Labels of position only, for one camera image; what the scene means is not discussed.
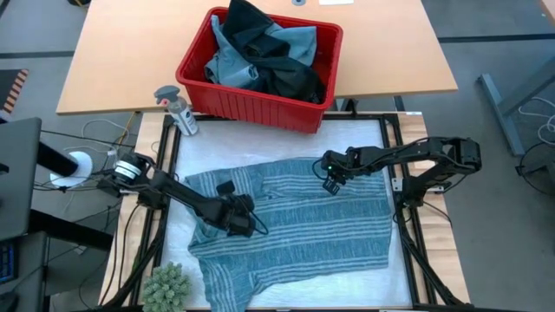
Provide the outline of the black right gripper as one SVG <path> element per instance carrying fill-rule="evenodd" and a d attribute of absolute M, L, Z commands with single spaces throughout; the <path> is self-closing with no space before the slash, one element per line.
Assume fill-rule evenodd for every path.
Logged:
<path fill-rule="evenodd" d="M 362 169 L 360 164 L 353 153 L 338 153 L 328 150 L 323 155 L 323 169 L 326 169 L 328 173 L 334 173 L 335 175 L 360 175 Z M 336 195 L 340 186 L 333 179 L 327 178 L 323 182 L 323 189 L 333 195 Z"/>

